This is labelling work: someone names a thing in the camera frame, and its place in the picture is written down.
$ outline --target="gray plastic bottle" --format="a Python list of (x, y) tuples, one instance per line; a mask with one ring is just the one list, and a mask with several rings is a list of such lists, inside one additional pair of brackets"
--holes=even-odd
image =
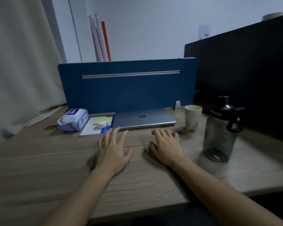
[(219, 96), (216, 102), (206, 121), (203, 154), (210, 160), (226, 162), (232, 154), (237, 133), (242, 131), (240, 112), (244, 108), (230, 105), (229, 96)]

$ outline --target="desk surface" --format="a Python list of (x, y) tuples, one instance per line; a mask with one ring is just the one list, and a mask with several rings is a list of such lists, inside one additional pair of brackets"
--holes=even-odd
[[(88, 176), (102, 134), (45, 130), (66, 109), (0, 145), (0, 225), (40, 225)], [(201, 155), (206, 116), (196, 132), (187, 132), (183, 109), (170, 113), (177, 123), (168, 129), (179, 133), (183, 152), (200, 167), (249, 196), (283, 190), (282, 141), (244, 130), (229, 163), (216, 163)], [(129, 131), (124, 147), (134, 148), (134, 155), (102, 194), (94, 222), (182, 207), (193, 199), (173, 172), (148, 155), (152, 129)]]

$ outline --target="hand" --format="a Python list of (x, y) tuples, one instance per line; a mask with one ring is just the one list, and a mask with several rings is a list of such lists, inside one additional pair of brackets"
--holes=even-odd
[(97, 143), (98, 156), (96, 167), (102, 167), (105, 170), (110, 170), (111, 173), (113, 173), (113, 176), (118, 174), (127, 166), (133, 155), (133, 149), (131, 149), (130, 152), (124, 156), (123, 145), (128, 130), (124, 131), (116, 141), (119, 129), (120, 127), (113, 131), (112, 128), (109, 129), (105, 136)]
[(150, 141), (150, 149), (154, 155), (166, 166), (171, 166), (176, 160), (184, 157), (178, 133), (171, 133), (170, 130), (154, 129), (152, 135), (155, 136), (156, 143)]

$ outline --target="beige curtain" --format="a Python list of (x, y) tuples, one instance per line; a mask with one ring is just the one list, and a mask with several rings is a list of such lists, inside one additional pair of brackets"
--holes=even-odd
[(41, 0), (0, 0), (0, 142), (66, 103)]

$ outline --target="black partition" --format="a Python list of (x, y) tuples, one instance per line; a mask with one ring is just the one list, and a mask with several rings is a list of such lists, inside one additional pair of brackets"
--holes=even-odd
[(245, 124), (283, 139), (283, 16), (185, 45), (198, 58), (195, 101), (230, 95)]

